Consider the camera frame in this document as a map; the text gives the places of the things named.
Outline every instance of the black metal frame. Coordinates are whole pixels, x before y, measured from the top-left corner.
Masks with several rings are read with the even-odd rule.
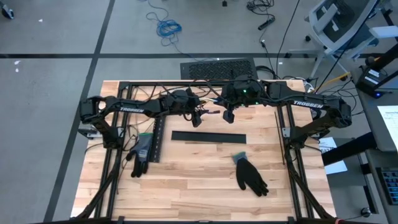
[[[176,82],[164,82],[162,83],[164,86],[207,86],[206,82],[181,82],[181,81],[176,81]],[[119,89],[118,89],[118,98],[121,98],[123,95],[123,90],[125,90],[127,88],[127,98],[131,98],[132,96],[132,91],[134,88],[137,88],[139,86],[156,86],[157,82],[120,82],[119,83]],[[220,87],[223,86],[224,83],[220,82],[214,82],[212,83],[213,87]],[[282,133],[282,128],[285,128],[285,121],[283,118],[283,112],[282,112],[282,107],[279,106],[277,107],[277,112],[278,112],[278,117],[279,117],[279,124],[280,126],[278,128],[280,128],[280,133]],[[292,108],[290,105],[287,106],[287,115],[289,118],[289,123],[290,126],[294,126],[294,116],[293,116],[293,112],[292,112]],[[117,120],[118,120],[118,113],[114,114],[113,117],[113,122],[112,122],[112,126],[116,126],[117,125]],[[122,120],[122,128],[126,128],[127,127],[127,113],[123,114],[123,120]],[[154,125],[154,134],[159,135],[159,139],[157,141],[153,142],[153,146],[152,147],[159,147],[161,148],[161,143],[162,143],[162,136],[163,136],[163,130],[164,130],[164,120],[160,121],[159,119],[156,120],[155,125]],[[283,150],[289,150],[289,138],[283,137],[283,144],[282,144],[282,148]],[[307,180],[305,177],[305,171],[304,171],[304,166],[303,166],[303,160],[302,160],[302,155],[299,149],[297,149],[295,151],[296,156],[297,156],[297,164],[298,164],[298,171],[300,174],[301,179],[303,180],[304,184],[307,186]],[[112,155],[112,149],[107,149],[106,155],[105,155],[105,159],[104,159],[104,167],[103,167],[103,173],[101,176],[101,186],[106,182],[107,178],[109,177],[108,171],[109,171],[109,163],[110,163],[110,159],[111,159],[111,155]],[[112,180],[112,186],[111,186],[111,191],[109,193],[109,201],[108,201],[108,209],[106,212],[106,217],[105,218],[111,218],[112,217],[112,212],[113,212],[113,205],[114,205],[114,199],[116,196],[116,186],[117,186],[117,181],[118,181],[118,174],[119,174],[119,168],[120,168],[120,163],[121,163],[121,157],[122,157],[122,148],[117,149],[117,153],[116,153],[116,158],[115,158],[115,164],[118,164],[115,173],[116,174],[113,177]],[[290,186],[291,186],[291,192],[292,192],[292,200],[293,200],[293,204],[294,204],[294,209],[295,209],[295,214],[296,214],[296,219],[298,218],[302,218],[302,213],[301,213],[301,209],[300,209],[300,201],[299,201],[299,197],[298,197],[298,191],[297,191],[297,186],[296,186],[296,182],[294,181],[294,179],[289,175],[289,180],[290,180]],[[306,197],[305,198],[305,206],[307,209],[307,213],[308,213],[308,217],[309,218],[314,218],[313,216],[313,210],[312,210],[312,206],[310,204],[310,202],[307,200]],[[95,210],[95,218],[99,218],[101,216],[101,207],[102,207],[102,203],[103,203],[103,196],[101,197],[101,199],[98,201],[98,204],[96,205],[96,210]],[[292,219],[292,217],[288,217],[289,221],[276,221],[276,222],[261,222],[261,223],[275,223],[275,224],[281,224],[281,223],[291,223],[293,220],[294,223],[294,219]],[[165,223],[165,222],[143,222],[143,221],[123,221],[123,223]],[[220,224],[228,224],[228,223],[257,223],[257,222],[212,222],[212,223],[220,223]]]

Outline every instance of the gray office chair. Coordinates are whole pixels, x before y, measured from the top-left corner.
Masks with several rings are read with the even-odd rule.
[[[7,19],[13,19],[14,18],[14,11],[6,4],[4,4],[2,1],[0,1],[0,9],[1,9],[1,14],[7,18]]]
[[[305,40],[312,40],[316,49],[289,50],[290,53],[317,55],[310,78],[313,78],[324,58],[335,62],[335,54],[338,55],[346,47],[349,50],[345,52],[345,57],[358,57],[364,48],[363,42],[373,36],[369,28],[364,24],[349,46],[347,43],[361,27],[376,3],[377,0],[323,0],[310,11],[305,21],[310,23],[311,29]],[[372,39],[367,44],[377,45],[378,40]],[[338,63],[338,65],[347,72],[342,64]]]

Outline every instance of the butcher block tabletop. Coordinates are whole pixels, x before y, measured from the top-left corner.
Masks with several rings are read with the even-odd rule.
[[[104,81],[101,96],[116,96],[119,82],[121,81]],[[286,82],[291,89],[304,91],[301,80]],[[135,88],[133,98],[144,101],[148,99],[153,88]],[[200,96],[204,95],[208,88],[192,87],[192,90]],[[215,90],[221,93],[220,87],[215,87]],[[164,89],[157,86],[154,98],[157,98],[156,94],[161,91]],[[215,94],[210,93],[206,97],[215,97]],[[312,122],[308,108],[292,107],[297,126]],[[197,128],[183,116],[166,117],[160,162],[151,162],[147,174],[141,178],[131,177],[134,159],[126,162],[124,158],[127,152],[123,152],[124,168],[121,167],[119,175],[113,220],[117,220],[119,216],[124,216],[125,220],[148,221],[285,221],[287,217],[295,217],[289,175],[282,157],[279,124],[275,118],[276,108],[262,105],[238,108],[234,110],[233,124],[228,124],[222,119],[224,108],[211,102],[204,105],[204,108],[210,111],[221,110],[221,113],[203,115],[202,124]],[[121,117],[119,116],[118,126],[121,125]],[[109,124],[112,118],[113,114],[106,117]],[[143,114],[131,113],[128,124],[131,126],[125,137],[126,149],[134,144],[137,130],[140,133],[152,132],[154,119],[149,119]],[[172,131],[245,134],[247,143],[174,141],[171,140]],[[106,153],[106,149],[100,143],[101,138],[88,141],[87,147],[93,147],[85,154],[71,217],[83,211],[100,186]],[[318,143],[313,139],[308,139],[306,145],[318,147]],[[239,188],[236,181],[236,165],[231,156],[242,151],[246,152],[248,161],[258,169],[268,184],[269,193],[266,197],[256,196],[250,188]],[[320,152],[308,147],[301,152],[309,189],[325,210],[335,216]],[[306,217],[303,195],[300,188],[297,188],[301,211]],[[102,216],[105,216],[108,206],[109,189],[110,187],[104,196]]]

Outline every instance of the white paper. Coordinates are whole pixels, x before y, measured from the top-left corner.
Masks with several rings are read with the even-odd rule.
[[[328,152],[330,150],[333,150],[336,147],[337,146],[336,146],[335,140],[333,140],[332,137],[319,139],[319,149],[321,150],[322,154],[325,152]],[[347,171],[347,167],[346,167],[346,164],[344,163],[344,161],[338,161],[338,162],[335,162],[334,164],[325,166],[325,171],[326,171],[326,175],[327,174],[335,174],[338,172]]]
[[[398,106],[377,106],[398,151]]]

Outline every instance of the black glove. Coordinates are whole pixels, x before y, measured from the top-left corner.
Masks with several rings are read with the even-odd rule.
[[[131,172],[131,177],[140,177],[148,171],[149,151],[152,145],[152,133],[142,133],[139,135],[139,141],[132,151],[126,156],[126,160],[130,161],[135,155],[134,169]]]
[[[233,159],[236,164],[236,180],[239,187],[245,190],[246,183],[258,197],[267,196],[268,185],[262,180],[257,169],[248,161],[246,153],[240,152],[233,156]]]

